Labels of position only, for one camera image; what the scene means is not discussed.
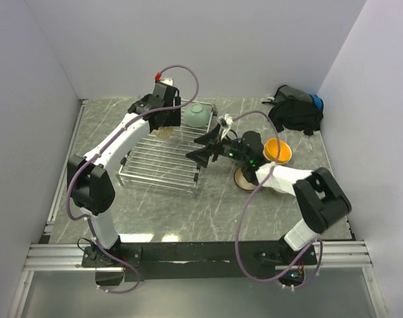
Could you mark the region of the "tan bowl with floral band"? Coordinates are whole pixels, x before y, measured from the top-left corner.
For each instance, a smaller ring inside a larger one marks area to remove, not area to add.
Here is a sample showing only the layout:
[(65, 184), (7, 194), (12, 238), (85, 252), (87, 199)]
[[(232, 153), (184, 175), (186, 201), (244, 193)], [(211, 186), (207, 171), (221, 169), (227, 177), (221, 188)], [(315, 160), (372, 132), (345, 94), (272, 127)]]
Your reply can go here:
[(273, 195), (280, 195), (280, 194), (282, 194), (281, 191), (278, 191), (278, 190), (276, 190), (276, 189), (274, 189), (274, 188), (271, 188), (271, 187), (262, 187), (261, 190), (262, 190), (262, 192), (264, 192), (264, 193), (272, 193)]

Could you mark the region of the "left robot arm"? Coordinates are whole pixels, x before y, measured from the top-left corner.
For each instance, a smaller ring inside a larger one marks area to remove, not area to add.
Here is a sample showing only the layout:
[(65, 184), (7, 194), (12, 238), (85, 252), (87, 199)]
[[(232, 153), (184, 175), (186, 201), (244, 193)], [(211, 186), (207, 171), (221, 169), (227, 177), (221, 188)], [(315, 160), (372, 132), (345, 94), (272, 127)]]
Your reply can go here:
[(67, 161), (67, 213), (74, 221), (87, 220), (91, 240), (101, 246), (98, 258), (106, 266), (118, 264), (122, 257), (120, 236), (110, 212), (115, 199), (111, 176), (125, 155), (152, 131), (181, 124), (180, 105), (179, 90), (157, 81), (153, 92), (131, 104), (98, 146)]

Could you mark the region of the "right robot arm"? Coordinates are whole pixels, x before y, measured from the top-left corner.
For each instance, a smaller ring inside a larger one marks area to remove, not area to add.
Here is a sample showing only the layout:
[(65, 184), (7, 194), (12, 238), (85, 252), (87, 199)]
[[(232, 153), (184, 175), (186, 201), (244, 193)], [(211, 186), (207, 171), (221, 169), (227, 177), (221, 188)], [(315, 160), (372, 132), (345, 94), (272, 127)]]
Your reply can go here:
[(258, 132), (247, 131), (241, 138), (221, 137), (222, 127), (196, 138), (201, 147), (186, 157), (205, 168), (219, 156), (239, 162), (234, 172), (236, 185), (248, 192), (268, 187), (296, 198), (301, 220), (279, 240), (277, 260), (294, 264), (302, 249), (351, 211), (351, 203), (326, 168), (299, 170), (270, 161)]

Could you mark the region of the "beige bowl with brown marks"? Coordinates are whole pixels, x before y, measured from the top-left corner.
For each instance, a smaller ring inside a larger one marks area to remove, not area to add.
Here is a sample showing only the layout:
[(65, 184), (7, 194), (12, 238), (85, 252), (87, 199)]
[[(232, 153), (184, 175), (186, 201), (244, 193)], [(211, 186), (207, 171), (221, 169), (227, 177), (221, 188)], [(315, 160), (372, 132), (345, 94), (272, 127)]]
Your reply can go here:
[(153, 130), (153, 133), (160, 140), (167, 140), (173, 134), (174, 127), (160, 127), (159, 129)]

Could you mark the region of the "pale green celadon bowl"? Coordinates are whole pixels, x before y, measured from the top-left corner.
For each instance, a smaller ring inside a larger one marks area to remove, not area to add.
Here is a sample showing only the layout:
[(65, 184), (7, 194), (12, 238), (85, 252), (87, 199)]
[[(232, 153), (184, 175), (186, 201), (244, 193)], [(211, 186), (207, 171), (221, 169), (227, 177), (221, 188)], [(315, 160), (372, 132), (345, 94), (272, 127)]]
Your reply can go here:
[(208, 109), (201, 104), (193, 103), (185, 109), (183, 120), (186, 125), (193, 128), (201, 128), (209, 122)]

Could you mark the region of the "yellow bowl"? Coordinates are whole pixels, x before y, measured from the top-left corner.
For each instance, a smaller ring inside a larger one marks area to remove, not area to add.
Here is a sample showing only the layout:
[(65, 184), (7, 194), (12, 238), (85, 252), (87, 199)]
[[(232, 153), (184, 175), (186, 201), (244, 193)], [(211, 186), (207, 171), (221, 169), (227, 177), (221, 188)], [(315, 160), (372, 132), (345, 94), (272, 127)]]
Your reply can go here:
[(292, 158), (292, 150), (289, 145), (276, 138), (270, 138), (264, 146), (263, 154), (266, 159), (272, 160), (290, 160)]

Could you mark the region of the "dark brown bowl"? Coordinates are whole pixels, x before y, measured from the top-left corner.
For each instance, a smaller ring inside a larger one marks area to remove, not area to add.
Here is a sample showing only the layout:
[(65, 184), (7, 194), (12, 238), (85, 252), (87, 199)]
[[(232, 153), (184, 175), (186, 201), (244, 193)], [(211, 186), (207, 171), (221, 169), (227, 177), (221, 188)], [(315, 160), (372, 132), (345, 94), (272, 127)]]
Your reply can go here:
[(242, 190), (252, 192), (256, 185), (249, 183), (242, 172), (242, 168), (238, 167), (234, 172), (234, 183)]

